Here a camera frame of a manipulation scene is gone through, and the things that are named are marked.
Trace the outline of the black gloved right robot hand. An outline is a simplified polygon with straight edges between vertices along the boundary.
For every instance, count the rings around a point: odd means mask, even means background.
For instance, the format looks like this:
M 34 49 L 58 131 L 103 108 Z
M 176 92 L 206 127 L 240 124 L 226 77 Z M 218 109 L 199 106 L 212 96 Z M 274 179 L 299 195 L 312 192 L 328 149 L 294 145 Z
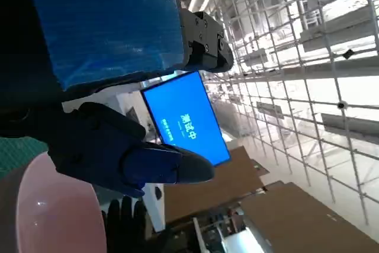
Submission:
M 124 196 L 102 211 L 107 252 L 145 252 L 146 208 L 142 201 Z

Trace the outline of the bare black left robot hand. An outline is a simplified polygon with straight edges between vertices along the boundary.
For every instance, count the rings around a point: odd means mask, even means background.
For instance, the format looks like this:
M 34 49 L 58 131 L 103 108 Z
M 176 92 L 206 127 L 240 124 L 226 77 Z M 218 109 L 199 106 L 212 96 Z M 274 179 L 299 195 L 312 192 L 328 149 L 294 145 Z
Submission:
M 62 104 L 233 64 L 222 26 L 181 0 L 1 0 L 1 136 L 42 141 L 57 172 L 134 198 L 147 183 L 209 181 L 198 151 L 147 142 L 142 125 L 100 103 Z

